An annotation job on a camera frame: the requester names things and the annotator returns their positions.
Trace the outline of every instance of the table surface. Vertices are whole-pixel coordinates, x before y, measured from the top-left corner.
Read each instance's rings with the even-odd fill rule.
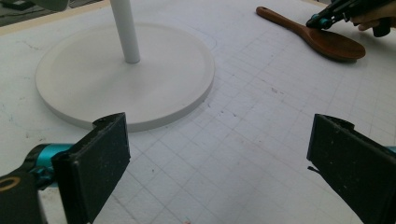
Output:
[[[185,118],[129,133],[131,163],[95,223],[361,223],[305,157],[316,113],[395,145],[396,34],[374,38],[340,21],[331,31],[362,43],[366,56],[337,63],[258,17],[258,6],[301,24],[322,9],[302,0],[132,0],[135,21],[201,39],[215,81]],[[109,24],[104,1],[0,29],[0,175],[36,145],[88,133],[45,106],[35,70],[63,39]],[[66,223],[58,190],[40,195],[49,223]]]

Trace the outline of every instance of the white pole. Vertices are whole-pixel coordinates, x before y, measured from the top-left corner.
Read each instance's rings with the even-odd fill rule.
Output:
[[[134,31],[134,17],[130,0],[110,0],[119,31],[122,51],[127,63],[140,61],[139,48],[137,46],[136,33]]]

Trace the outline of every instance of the wooden spoon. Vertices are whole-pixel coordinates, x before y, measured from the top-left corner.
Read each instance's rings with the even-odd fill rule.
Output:
[[[336,61],[352,62],[364,57],[366,50],[360,43],[319,29],[308,28],[291,21],[266,7],[257,7],[259,16],[292,30],[299,35],[312,49]]]

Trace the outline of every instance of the round disc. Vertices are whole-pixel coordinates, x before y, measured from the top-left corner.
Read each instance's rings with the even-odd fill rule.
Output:
[[[91,129],[125,112],[129,132],[175,121],[208,95],[215,65],[207,47],[178,29],[138,23],[139,63],[126,63],[116,26],[73,35],[46,54],[35,76],[39,93],[60,118]]]

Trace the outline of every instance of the white stand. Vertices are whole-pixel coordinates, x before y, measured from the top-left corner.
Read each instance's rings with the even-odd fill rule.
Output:
[[[114,26],[74,35],[40,62],[35,80],[47,106],[87,129],[96,119],[125,112],[129,132],[190,113],[212,86],[210,51],[178,29],[146,23],[134,27],[129,0],[111,0],[111,6],[120,35]]]

